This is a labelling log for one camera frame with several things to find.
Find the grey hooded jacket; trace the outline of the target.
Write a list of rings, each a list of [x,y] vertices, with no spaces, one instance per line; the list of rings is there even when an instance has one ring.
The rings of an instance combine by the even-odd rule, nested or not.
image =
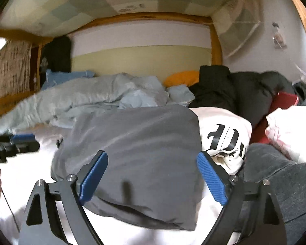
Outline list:
[[[193,231],[201,149],[198,117],[181,105],[84,114],[56,151],[51,176],[76,174],[103,150],[108,166],[88,210],[140,227]]]

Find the black clothes pile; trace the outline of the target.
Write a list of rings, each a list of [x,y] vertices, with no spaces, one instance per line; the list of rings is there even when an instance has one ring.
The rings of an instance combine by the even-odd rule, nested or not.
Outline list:
[[[306,84],[293,84],[276,71],[235,72],[223,65],[200,67],[198,83],[190,87],[195,99],[189,108],[217,107],[248,120],[255,127],[267,115],[271,103],[280,92],[298,96],[298,104],[306,100]]]

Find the white printed t-shirt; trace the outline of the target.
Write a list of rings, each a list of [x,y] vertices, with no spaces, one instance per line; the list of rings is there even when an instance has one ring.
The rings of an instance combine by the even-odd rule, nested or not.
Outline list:
[[[229,110],[216,107],[191,109],[198,117],[203,151],[229,174],[242,167],[252,134],[251,123]]]

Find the light blue duvet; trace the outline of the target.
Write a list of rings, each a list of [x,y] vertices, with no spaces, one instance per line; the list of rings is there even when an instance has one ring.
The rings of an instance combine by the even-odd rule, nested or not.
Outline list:
[[[194,94],[186,85],[165,88],[155,76],[118,73],[73,79],[19,102],[0,117],[0,134],[42,123],[71,128],[83,113],[167,105],[187,107],[193,100]]]

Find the blue pillow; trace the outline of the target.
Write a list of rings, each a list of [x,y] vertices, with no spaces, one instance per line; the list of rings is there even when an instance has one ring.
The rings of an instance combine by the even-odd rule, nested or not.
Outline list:
[[[50,69],[46,70],[46,80],[41,87],[41,91],[52,88],[54,86],[63,84],[67,81],[79,78],[93,78],[94,72],[91,71],[74,71],[74,72],[52,72]]]

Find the dark grey jeans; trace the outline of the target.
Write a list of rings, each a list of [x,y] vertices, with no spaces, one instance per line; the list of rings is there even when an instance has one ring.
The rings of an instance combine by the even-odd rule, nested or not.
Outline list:
[[[296,163],[270,144],[248,146],[244,168],[246,182],[269,180],[276,195],[288,244],[306,244],[306,162]]]

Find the black hanging garment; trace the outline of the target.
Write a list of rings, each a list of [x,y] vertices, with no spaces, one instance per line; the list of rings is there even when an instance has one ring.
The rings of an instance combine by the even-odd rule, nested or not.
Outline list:
[[[71,72],[72,42],[68,36],[54,38],[47,43],[40,58],[40,86],[46,81],[46,70],[52,72]]]

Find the white pink garment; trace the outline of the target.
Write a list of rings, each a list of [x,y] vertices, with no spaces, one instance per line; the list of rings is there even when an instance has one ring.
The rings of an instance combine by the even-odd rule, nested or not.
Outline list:
[[[280,113],[275,127],[266,129],[270,143],[287,158],[306,163],[306,106],[291,106]]]

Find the red garment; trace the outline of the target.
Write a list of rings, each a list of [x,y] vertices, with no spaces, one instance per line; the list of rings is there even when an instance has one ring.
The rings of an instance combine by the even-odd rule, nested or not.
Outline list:
[[[279,92],[272,100],[268,113],[262,118],[262,120],[253,128],[250,138],[250,144],[262,143],[269,144],[269,139],[266,129],[269,125],[276,126],[276,123],[280,117],[280,113],[297,105],[299,98],[295,94],[289,94],[287,92]]]

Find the orange pillow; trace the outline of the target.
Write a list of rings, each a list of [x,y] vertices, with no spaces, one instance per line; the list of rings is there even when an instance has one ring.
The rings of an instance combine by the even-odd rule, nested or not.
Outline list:
[[[178,85],[190,87],[199,82],[199,75],[200,73],[198,71],[178,72],[166,78],[163,85],[167,88]]]

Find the checkered hanging curtain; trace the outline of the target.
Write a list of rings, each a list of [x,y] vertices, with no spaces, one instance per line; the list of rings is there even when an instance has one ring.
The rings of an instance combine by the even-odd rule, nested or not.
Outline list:
[[[210,17],[225,57],[236,53],[262,21],[258,0],[0,0],[0,29],[55,37],[95,19],[142,12]]]

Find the wooden bed frame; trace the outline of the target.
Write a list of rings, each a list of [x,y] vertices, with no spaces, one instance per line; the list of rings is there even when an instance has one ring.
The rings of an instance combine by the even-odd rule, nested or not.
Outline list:
[[[300,0],[258,0],[262,21],[232,56],[223,55],[210,17],[142,12],[99,18],[62,34],[73,41],[72,70],[98,75],[129,72],[164,79],[201,65],[227,65],[231,71],[277,70],[306,81],[306,8]],[[39,47],[55,37],[0,29],[0,37]]]

